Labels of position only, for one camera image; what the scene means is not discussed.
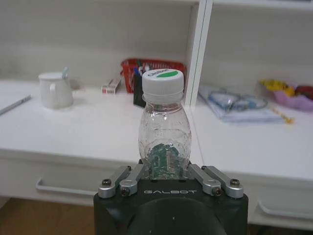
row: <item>white pitcher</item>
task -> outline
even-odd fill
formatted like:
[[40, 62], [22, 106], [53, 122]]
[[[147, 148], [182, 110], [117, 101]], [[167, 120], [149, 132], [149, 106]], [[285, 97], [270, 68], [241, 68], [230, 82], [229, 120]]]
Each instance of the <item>white pitcher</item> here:
[[68, 79], [68, 68], [63, 72], [47, 72], [39, 75], [40, 93], [43, 105], [60, 109], [73, 104], [72, 90]]

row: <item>white bottle cap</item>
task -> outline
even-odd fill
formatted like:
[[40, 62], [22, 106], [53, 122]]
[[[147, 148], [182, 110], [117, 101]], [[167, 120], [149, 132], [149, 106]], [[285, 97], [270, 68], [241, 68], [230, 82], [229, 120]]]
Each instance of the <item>white bottle cap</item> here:
[[184, 89], [184, 75], [179, 70], [150, 70], [142, 75], [145, 101], [153, 104], [180, 102]]

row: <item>red basket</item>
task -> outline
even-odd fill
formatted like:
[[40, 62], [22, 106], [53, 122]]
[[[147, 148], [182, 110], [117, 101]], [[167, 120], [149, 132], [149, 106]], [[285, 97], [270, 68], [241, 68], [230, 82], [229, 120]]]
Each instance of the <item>red basket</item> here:
[[151, 70], [155, 69], [175, 69], [180, 70], [185, 75], [186, 66], [179, 62], [166, 60], [150, 60], [150, 59], [126, 59], [121, 63], [123, 71], [121, 75], [125, 78], [126, 90], [128, 93], [134, 92], [134, 68], [138, 68], [137, 62], [140, 61], [141, 66], [150, 66]]

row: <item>wooden floor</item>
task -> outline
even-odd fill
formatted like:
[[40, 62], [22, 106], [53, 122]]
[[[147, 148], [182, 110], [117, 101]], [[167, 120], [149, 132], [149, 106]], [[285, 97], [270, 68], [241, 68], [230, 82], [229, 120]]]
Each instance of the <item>wooden floor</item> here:
[[[93, 235], [93, 208], [10, 199], [0, 210], [0, 235]], [[249, 235], [309, 235], [311, 232], [249, 226]]]

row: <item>green label on cap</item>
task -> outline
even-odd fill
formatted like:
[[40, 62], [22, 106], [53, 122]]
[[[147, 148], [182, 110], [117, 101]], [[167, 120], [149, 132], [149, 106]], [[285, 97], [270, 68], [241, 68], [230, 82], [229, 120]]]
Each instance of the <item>green label on cap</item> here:
[[162, 73], [156, 77], [172, 77], [178, 74], [178, 71]]

